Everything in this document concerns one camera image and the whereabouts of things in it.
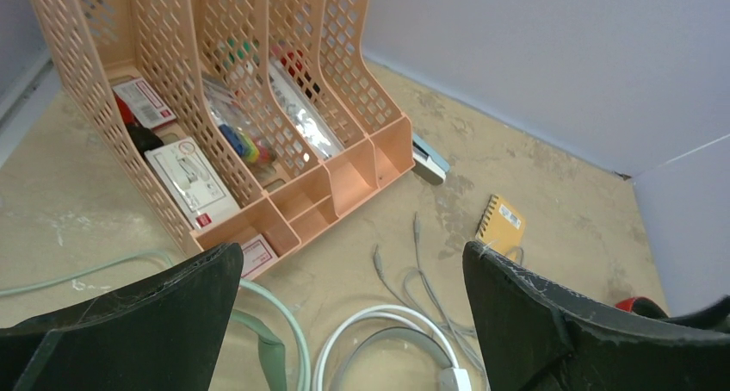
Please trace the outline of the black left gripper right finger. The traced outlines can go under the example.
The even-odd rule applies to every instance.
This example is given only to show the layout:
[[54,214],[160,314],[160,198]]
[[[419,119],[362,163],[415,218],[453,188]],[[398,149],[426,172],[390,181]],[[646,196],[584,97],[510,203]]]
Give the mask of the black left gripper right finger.
[[729,300],[678,317],[608,306],[478,241],[462,269],[494,390],[726,390]]

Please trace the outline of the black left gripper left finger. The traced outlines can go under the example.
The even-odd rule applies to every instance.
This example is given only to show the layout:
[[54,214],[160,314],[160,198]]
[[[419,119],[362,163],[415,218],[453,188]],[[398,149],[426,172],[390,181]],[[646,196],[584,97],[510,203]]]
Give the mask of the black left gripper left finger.
[[1,331],[4,390],[206,390],[244,259],[222,243]]

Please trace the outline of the white over-ear headphones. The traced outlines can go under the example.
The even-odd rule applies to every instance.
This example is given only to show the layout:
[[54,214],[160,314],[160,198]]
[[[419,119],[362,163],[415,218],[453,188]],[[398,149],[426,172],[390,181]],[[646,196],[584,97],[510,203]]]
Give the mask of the white over-ear headphones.
[[452,340],[423,313],[380,304],[354,312],[325,339],[312,369],[313,390],[476,390]]

